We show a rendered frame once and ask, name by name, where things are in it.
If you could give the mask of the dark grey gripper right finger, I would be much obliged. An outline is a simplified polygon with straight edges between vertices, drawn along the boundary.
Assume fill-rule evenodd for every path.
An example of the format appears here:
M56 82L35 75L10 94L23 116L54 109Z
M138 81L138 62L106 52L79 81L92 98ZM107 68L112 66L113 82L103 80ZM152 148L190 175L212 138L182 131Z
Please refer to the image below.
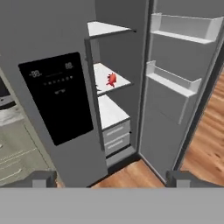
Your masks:
M189 171L168 171L166 173L166 186L174 188L221 188L220 185L197 178Z

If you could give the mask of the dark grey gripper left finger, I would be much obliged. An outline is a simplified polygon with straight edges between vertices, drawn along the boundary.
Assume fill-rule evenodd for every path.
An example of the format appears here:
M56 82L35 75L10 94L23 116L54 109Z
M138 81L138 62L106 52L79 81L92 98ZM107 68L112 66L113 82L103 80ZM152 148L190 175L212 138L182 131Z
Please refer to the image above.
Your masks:
M8 187L47 188L56 186L56 171L34 171L24 179L8 184Z

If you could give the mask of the grey fridge door with bins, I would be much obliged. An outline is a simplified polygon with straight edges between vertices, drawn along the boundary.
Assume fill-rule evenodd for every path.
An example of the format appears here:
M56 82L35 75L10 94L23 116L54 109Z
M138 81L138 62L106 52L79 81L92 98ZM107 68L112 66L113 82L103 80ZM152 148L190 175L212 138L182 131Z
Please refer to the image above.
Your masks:
M200 44L151 33L151 15L219 18L224 17L224 0L155 0L145 44L143 105L138 150L146 164L161 179L178 167L186 147L187 135L195 129L196 114L204 105L203 94L224 42L224 21L215 42ZM146 63L189 81L201 78L198 93L187 98L146 76Z

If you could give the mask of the white fridge drawer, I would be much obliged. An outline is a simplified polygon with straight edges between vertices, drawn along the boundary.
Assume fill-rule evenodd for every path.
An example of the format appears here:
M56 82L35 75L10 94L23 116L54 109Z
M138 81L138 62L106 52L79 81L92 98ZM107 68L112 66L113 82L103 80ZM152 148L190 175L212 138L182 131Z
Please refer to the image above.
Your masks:
M130 144L130 133L123 134L118 138L105 144L105 154L109 156L110 154L119 151L121 148Z
M121 122L110 129L106 129L102 134L105 141L111 141L128 132L130 132L130 120Z

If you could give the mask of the white fridge shelf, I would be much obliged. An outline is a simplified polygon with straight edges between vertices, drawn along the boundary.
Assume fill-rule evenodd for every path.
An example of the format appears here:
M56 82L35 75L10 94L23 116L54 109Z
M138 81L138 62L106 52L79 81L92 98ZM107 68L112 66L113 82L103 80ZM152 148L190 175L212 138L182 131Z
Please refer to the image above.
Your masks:
M98 104L100 110L101 128L103 130L130 117L107 95L99 96Z
M99 21L87 23L87 31L89 39L98 39L127 32L136 32L136 29L124 27L115 24L107 24Z
M111 74L115 75L115 82L109 84L109 76ZM98 96L105 95L108 92L133 85L130 80L124 78L119 73L116 73L102 63L94 64L94 78Z

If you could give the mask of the white fridge door bin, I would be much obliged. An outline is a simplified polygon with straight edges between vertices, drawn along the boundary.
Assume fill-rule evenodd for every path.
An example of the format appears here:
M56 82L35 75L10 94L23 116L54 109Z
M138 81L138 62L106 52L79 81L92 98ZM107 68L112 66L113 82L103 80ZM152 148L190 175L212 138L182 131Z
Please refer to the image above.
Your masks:
M216 41L223 21L224 17L182 17L153 13L150 32L206 45Z
M201 78L190 81L174 73L170 73L157 67L155 60L146 63L146 76L187 98L198 93L202 81Z

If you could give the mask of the grey fridge body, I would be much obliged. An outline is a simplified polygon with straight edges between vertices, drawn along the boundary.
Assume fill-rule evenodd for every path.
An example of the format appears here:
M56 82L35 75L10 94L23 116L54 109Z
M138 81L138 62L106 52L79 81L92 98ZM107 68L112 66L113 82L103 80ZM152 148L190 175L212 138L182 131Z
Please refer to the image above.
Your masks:
M136 29L136 32L121 33L103 38L85 38L87 63L96 93L96 111L108 174L122 169L125 165L139 158L138 142L144 91L145 44L154 2L155 0L94 0L95 19L88 21L99 21ZM102 132L119 123L102 129L98 104L99 96L95 85L94 64L96 63L102 63L133 83L132 86L106 94L129 115L128 119L119 123L130 120L129 145L109 156L105 154L105 144L110 141L103 139Z

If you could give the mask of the grey fridge door, black panel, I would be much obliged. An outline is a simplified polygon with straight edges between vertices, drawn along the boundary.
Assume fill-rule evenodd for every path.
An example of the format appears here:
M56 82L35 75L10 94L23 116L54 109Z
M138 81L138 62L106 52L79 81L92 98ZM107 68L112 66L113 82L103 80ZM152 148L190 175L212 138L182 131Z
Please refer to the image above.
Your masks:
M32 144L25 157L89 187L108 173L88 21L94 0L0 0L0 77Z

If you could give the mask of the pale green cupboard run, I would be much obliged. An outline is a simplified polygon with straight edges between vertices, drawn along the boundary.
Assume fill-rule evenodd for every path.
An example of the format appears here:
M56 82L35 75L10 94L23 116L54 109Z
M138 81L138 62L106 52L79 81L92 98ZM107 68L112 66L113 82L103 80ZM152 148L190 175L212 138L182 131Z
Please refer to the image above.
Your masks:
M0 164L0 187L21 180L35 171L53 171L25 126L25 118L0 75L0 159L20 151L22 157Z

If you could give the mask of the red fish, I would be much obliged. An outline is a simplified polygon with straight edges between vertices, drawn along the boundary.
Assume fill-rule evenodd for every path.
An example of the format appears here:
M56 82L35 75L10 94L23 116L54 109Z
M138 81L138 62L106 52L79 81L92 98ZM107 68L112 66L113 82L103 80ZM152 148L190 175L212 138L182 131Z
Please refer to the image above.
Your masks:
M116 74L115 73L111 73L108 75L108 82L107 84L114 87L116 83Z

